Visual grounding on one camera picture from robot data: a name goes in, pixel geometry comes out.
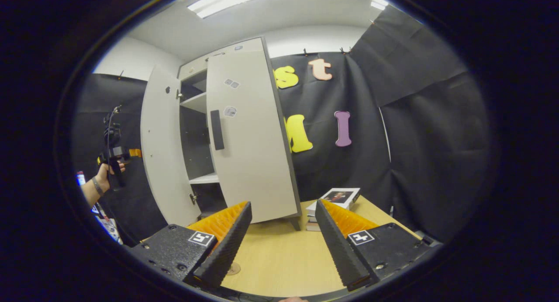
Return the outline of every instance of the cabinet door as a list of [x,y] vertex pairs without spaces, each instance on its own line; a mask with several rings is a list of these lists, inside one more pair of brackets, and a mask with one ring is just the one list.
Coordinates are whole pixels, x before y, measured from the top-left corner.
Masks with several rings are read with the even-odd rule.
[[250,201],[252,222],[300,209],[275,83],[258,41],[258,50],[210,57],[206,91],[210,146],[225,202]]
[[154,67],[141,108],[140,138],[149,187],[159,210],[168,224],[186,226],[196,221],[200,208],[190,199],[192,188],[182,154],[179,89],[174,75]]

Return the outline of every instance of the stack of books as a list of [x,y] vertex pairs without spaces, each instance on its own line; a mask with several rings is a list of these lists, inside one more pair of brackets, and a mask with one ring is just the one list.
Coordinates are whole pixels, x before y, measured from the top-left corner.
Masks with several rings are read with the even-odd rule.
[[[327,200],[332,202],[335,205],[338,205],[344,209],[349,210],[357,198],[359,197],[359,188],[332,188],[325,193],[320,199]],[[316,211],[316,202],[312,203],[309,207],[307,207],[307,217],[309,221],[306,224],[307,231],[320,231],[320,227],[318,222],[316,222],[315,211]]]

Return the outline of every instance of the cabinet shelf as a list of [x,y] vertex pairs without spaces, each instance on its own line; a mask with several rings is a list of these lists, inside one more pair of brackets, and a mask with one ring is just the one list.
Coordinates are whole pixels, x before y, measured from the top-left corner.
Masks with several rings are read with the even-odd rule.
[[201,177],[188,180],[188,182],[190,182],[190,184],[219,183],[219,179],[217,178],[217,173],[213,172],[210,174],[202,175]]
[[186,99],[180,103],[180,106],[206,113],[206,93],[200,93],[190,99]]

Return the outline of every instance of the hand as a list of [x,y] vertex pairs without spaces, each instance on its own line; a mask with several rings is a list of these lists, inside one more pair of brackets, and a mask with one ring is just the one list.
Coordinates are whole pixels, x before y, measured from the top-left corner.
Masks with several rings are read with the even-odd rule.
[[[120,172],[124,172],[124,170],[126,170],[126,168],[124,167],[124,163],[120,163],[120,161],[118,161],[118,166],[120,167]],[[97,175],[95,175],[95,179],[99,183],[99,186],[101,187],[101,189],[103,189],[103,192],[106,192],[110,188],[110,185],[109,185],[108,179],[107,179],[107,171],[108,170],[110,170],[111,174],[114,174],[114,171],[112,170],[112,167],[109,167],[108,164],[103,163],[100,166],[99,171],[97,172]]]
[[287,298],[284,300],[279,300],[278,302],[309,302],[309,300],[301,300],[301,298],[299,298],[299,296],[294,296],[291,298]]

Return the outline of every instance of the wooden table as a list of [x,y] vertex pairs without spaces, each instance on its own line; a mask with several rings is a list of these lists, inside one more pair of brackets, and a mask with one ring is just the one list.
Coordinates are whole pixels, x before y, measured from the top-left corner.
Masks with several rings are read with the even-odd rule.
[[[322,233],[305,230],[306,207],[313,202],[301,202],[303,231],[295,231],[287,219],[251,224],[235,257],[240,272],[225,276],[221,285],[265,296],[309,296],[343,289]],[[363,196],[351,210],[378,225],[394,222],[420,239]]]

